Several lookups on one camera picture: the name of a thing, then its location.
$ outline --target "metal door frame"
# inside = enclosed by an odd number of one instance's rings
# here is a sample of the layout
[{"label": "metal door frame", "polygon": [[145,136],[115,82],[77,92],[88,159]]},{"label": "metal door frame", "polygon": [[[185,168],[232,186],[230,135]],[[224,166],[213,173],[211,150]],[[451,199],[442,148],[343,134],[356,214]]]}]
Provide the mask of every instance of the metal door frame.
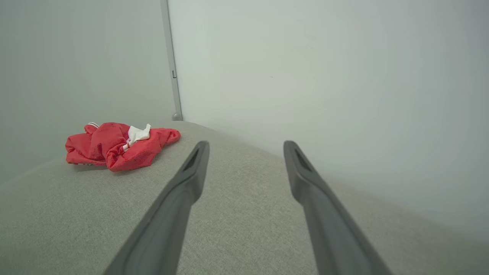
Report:
[{"label": "metal door frame", "polygon": [[165,36],[166,52],[168,63],[170,65],[170,77],[172,79],[173,99],[175,101],[175,114],[172,120],[183,120],[182,109],[180,105],[180,94],[178,92],[177,68],[175,67],[175,56],[173,55],[172,30],[170,27],[170,14],[168,12],[168,0],[160,0],[161,16],[163,18],[163,32]]}]

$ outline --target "sofa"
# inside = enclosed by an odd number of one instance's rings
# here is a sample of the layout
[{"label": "sofa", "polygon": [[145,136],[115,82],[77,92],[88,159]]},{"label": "sofa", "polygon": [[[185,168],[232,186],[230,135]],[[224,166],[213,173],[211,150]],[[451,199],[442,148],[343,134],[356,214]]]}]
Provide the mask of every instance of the sofa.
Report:
[{"label": "sofa", "polygon": [[[316,274],[282,156],[203,126],[148,167],[113,173],[63,156],[0,185],[0,274],[102,274],[200,140],[210,143],[178,274]],[[394,274],[489,274],[489,246],[343,184],[331,184]]]}]

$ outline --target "red garment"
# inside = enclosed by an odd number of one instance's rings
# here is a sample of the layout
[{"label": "red garment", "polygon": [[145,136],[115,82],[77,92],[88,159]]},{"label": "red garment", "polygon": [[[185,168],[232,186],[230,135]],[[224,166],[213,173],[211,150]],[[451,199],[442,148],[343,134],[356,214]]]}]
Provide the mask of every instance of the red garment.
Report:
[{"label": "red garment", "polygon": [[150,130],[150,138],[134,143],[126,152],[129,126],[122,123],[104,123],[100,128],[85,126],[84,134],[68,137],[66,161],[73,164],[107,165],[112,172],[133,170],[151,165],[163,146],[180,139],[175,129]]}]

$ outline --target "gray upholstery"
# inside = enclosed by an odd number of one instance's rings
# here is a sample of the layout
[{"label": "gray upholstery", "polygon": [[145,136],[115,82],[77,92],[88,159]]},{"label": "gray upholstery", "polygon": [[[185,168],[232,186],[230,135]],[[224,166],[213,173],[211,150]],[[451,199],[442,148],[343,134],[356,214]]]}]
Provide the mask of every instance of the gray upholstery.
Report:
[{"label": "gray upholstery", "polygon": [[[179,274],[314,274],[281,157],[189,122],[150,167],[112,173],[64,158],[0,185],[0,274],[100,274],[199,140],[211,151]],[[489,249],[342,185],[340,200],[395,274],[487,274]]]}]

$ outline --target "gray wall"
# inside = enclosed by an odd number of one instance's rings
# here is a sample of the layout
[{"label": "gray wall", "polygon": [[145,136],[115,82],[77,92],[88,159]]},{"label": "gray wall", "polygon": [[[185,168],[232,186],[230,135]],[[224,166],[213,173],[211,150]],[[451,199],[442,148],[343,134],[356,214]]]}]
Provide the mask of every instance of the gray wall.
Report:
[{"label": "gray wall", "polygon": [[489,241],[489,2],[170,0],[183,117]]},{"label": "gray wall", "polygon": [[0,37],[0,183],[88,122],[175,112],[159,0],[3,0]]}]

